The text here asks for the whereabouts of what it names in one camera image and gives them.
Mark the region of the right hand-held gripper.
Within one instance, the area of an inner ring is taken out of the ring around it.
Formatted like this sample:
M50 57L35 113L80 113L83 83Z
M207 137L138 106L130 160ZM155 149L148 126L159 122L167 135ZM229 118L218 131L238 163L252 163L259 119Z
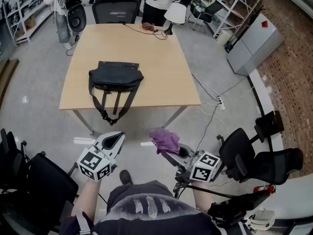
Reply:
M177 182L210 182L222 164L220 157L209 152L197 151L180 143L179 155L162 152L162 156L178 168L175 176Z

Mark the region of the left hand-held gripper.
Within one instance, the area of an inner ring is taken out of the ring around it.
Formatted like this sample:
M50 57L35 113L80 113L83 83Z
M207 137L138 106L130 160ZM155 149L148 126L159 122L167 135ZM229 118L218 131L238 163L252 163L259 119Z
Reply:
M125 139L126 135L121 131L100 135L95 143L85 148L80 155L77 161L80 172L95 182L110 175L117 167L115 158L120 153Z

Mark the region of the purple cloth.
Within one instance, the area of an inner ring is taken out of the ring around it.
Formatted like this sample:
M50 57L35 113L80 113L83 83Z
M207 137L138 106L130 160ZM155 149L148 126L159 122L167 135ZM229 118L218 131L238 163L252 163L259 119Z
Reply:
M153 130L149 132L152 143L156 146L156 153L179 154L179 136L167 129Z

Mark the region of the person's right forearm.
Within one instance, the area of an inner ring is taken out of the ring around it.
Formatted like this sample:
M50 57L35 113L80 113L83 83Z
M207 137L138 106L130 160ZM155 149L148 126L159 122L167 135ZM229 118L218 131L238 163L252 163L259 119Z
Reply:
M191 185L194 187L209 189L209 185L206 182L193 181ZM207 192L194 189L193 195L196 207L205 213L208 212L208 210L211 208L211 205L215 202L212 195Z

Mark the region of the person's left forearm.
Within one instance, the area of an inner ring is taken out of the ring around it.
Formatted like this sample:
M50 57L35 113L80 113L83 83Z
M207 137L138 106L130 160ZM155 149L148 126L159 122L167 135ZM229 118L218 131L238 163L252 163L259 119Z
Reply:
M81 210L91 221L94 221L100 186L100 181L95 182L92 179L87 179L71 214L76 215L77 211Z

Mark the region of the grey metal table leg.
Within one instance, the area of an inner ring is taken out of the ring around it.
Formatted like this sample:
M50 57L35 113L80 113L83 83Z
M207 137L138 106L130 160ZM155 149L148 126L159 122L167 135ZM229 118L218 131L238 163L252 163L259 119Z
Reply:
M72 110L70 113L74 120L76 120L84 129L86 129L90 135L93 135L93 128L89 125L89 123L84 119L78 110Z
M181 106L179 107L172 116L162 125L162 129L166 129L169 125L171 125L175 120L178 120L181 116L183 116L189 110L189 106Z

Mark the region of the person's black shoe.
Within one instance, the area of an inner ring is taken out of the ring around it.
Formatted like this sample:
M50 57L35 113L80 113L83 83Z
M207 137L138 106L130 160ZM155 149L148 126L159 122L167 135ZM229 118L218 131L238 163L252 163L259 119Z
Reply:
M119 173L119 178L122 185L133 185L133 181L128 170L122 170Z

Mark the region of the person's dark printed shirt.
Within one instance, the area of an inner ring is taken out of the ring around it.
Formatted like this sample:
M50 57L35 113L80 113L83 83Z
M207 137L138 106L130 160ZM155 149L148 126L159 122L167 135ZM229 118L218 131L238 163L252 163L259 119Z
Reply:
M59 235L252 235L243 223L218 228L204 212L174 198L159 181L122 185L109 195L107 214L94 224L81 210L66 217Z

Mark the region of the red fire extinguisher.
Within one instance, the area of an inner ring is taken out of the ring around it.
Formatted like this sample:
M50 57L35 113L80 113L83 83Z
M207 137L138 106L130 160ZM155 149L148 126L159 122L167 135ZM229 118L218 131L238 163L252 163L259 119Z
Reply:
M255 193L255 192L260 192L263 190L267 190L270 192L270 194L274 194L276 192L276 186L275 185L258 186L253 189L253 192Z

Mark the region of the black box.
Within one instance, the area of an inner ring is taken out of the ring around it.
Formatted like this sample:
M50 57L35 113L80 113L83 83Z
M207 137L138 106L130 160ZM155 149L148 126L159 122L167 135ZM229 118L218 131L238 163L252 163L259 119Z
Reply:
M266 115L259 117L255 121L255 131L258 139L264 142L265 138L268 138L274 134L284 131L284 126L279 111L271 111Z

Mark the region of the black coat rack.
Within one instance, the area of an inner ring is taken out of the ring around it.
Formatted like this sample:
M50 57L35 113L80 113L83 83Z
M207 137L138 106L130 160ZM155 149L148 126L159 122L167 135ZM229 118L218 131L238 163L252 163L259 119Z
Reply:
M264 6L259 6L258 9L255 9L250 17L250 20L248 21L247 23L247 26L242 30L242 32L240 33L240 35L238 36L238 38L234 41L234 43L231 43L230 41L228 42L228 44L226 44L226 46L224 47L225 51L227 53L229 53L233 48L234 46L236 45L236 43L242 38L242 36L245 34L245 32L250 28L250 26L254 23L254 21L256 20L256 18L258 17L258 15L260 14L260 12L262 10L265 10L263 8Z

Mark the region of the wooden planks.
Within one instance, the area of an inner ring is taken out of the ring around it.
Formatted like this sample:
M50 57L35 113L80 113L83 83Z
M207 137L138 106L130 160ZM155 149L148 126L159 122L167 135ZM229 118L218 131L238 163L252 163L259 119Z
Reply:
M0 62L0 108L10 80L19 64L19 59L3 59Z

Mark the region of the black oval bag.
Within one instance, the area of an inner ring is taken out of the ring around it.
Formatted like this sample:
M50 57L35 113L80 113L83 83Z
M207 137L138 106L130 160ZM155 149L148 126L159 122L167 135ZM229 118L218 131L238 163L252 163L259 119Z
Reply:
M74 33L82 32L87 25L87 18L84 6L80 4L68 10L67 21L69 28Z

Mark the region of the white waste bin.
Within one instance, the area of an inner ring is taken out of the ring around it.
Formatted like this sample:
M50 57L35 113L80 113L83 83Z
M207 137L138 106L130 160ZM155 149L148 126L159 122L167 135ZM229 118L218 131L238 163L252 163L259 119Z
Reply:
M217 43L221 46L224 46L229 41L231 36L232 36L231 33L222 29L217 37Z

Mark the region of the black mesh office chair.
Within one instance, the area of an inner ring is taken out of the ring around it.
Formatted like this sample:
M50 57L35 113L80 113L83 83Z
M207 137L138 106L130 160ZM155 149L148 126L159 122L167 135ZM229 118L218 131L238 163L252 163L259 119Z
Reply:
M138 0L100 0L92 5L97 24L134 24L139 12Z

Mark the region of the white metal shelf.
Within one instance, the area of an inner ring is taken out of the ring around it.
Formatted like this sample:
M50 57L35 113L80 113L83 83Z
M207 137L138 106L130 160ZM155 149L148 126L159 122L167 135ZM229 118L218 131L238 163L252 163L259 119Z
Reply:
M204 24L212 31L212 37L218 38L222 30L230 34L236 33L256 9L261 0L198 0L196 8L199 11L213 3L218 3L221 9L213 16L212 22Z
M16 45L30 42L52 12L42 0L0 0L0 19L5 20Z

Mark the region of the grey metal cabinet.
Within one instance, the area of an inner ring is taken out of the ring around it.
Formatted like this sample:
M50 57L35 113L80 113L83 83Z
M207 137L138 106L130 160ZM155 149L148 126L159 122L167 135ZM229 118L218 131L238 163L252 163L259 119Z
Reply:
M278 29L260 13L226 58L235 74L249 76L282 42Z

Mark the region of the white shade table lamp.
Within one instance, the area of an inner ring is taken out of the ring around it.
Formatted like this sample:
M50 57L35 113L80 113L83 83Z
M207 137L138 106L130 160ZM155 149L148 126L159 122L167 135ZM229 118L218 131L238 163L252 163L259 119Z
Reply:
M186 19L187 7L178 2L173 2L164 14L166 20L170 22L169 27L164 31L167 35L172 35L174 24L184 24Z

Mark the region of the black chair with metal legs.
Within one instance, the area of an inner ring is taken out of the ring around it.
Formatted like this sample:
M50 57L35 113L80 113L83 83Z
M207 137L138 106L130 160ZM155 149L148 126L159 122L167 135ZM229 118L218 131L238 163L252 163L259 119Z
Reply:
M222 5L215 1L211 3L207 7L203 7L198 5L197 2L192 1L190 5L190 11L191 15L193 15L196 18L196 21L193 23L192 30L195 31L195 25L201 26L200 24L197 24L199 20L202 20L205 23L212 23L214 15L222 9Z

